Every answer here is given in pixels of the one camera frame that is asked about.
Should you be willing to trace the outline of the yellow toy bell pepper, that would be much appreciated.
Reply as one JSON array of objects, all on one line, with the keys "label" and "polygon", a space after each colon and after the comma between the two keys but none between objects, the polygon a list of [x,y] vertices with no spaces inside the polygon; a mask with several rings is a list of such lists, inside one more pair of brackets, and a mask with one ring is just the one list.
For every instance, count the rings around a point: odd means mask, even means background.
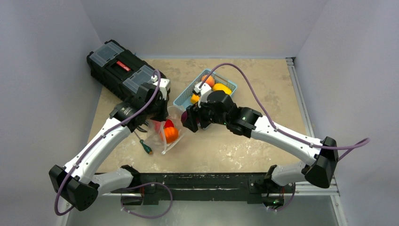
[{"label": "yellow toy bell pepper", "polygon": [[194,105],[194,104],[198,103],[199,100],[200,100],[200,96],[193,94],[191,96],[190,102]]}]

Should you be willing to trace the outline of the red toy bell pepper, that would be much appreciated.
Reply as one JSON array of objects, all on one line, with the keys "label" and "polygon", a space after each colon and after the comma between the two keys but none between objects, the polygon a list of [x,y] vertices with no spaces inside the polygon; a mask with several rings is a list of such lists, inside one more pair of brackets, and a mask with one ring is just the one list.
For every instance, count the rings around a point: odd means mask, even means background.
[{"label": "red toy bell pepper", "polygon": [[159,131],[161,129],[161,127],[162,128],[174,127],[174,123],[170,119],[167,119],[166,121],[163,121],[163,122],[159,122],[159,121],[154,122],[155,131]]}]

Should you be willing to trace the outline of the clear zip top bag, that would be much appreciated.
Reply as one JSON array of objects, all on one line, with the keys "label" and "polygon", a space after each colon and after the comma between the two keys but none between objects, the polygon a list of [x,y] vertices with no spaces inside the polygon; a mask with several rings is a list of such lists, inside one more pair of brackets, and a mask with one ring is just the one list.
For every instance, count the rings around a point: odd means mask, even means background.
[{"label": "clear zip top bag", "polygon": [[168,117],[165,121],[148,121],[147,137],[144,143],[153,152],[166,154],[171,150],[187,133],[188,129],[181,123],[181,116],[184,112],[182,106],[169,106]]}]

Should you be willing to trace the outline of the orange toy pumpkin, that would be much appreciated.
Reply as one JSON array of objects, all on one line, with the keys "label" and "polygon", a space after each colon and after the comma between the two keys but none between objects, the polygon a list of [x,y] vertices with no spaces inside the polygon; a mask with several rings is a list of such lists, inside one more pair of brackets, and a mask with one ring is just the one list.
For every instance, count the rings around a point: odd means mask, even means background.
[{"label": "orange toy pumpkin", "polygon": [[164,128],[163,131],[167,144],[173,143],[179,138],[179,130],[175,127]]}]

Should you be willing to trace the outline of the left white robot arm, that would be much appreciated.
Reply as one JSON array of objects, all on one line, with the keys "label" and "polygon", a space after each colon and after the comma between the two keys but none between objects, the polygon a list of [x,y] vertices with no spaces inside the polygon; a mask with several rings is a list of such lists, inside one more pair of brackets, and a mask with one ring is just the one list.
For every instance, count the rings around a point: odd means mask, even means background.
[{"label": "left white robot arm", "polygon": [[138,172],[130,166],[123,166],[114,172],[96,174],[99,166],[134,130],[147,119],[167,116],[170,81],[144,83],[140,86],[143,95],[130,96],[117,104],[111,111],[100,131],[94,138],[64,166],[54,165],[49,176],[56,192],[54,210],[62,216],[76,208],[86,210],[99,195],[126,189],[136,192],[140,188]]}]

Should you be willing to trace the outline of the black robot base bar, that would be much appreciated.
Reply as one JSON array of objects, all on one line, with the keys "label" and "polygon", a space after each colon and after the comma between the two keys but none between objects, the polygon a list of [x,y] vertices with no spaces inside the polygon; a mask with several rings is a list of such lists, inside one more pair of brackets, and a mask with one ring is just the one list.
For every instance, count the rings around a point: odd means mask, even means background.
[{"label": "black robot base bar", "polygon": [[136,194],[136,204],[157,205],[159,201],[246,202],[281,207],[285,196],[294,193],[294,185],[279,186],[271,172],[252,173],[140,173],[125,165],[133,174],[127,188],[115,190]]}]

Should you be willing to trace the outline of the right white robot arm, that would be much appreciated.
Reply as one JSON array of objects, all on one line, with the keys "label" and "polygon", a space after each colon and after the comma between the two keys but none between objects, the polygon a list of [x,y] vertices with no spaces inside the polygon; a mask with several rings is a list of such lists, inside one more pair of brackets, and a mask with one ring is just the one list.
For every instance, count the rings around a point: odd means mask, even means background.
[{"label": "right white robot arm", "polygon": [[211,123],[224,125],[230,132],[272,144],[300,159],[296,164],[273,166],[264,179],[265,188],[271,192],[291,182],[307,181],[329,188],[337,163],[336,141],[323,140],[293,132],[302,143],[273,128],[268,118],[249,107],[238,107],[223,91],[212,92],[207,101],[186,108],[181,116],[183,126],[192,132]]}]

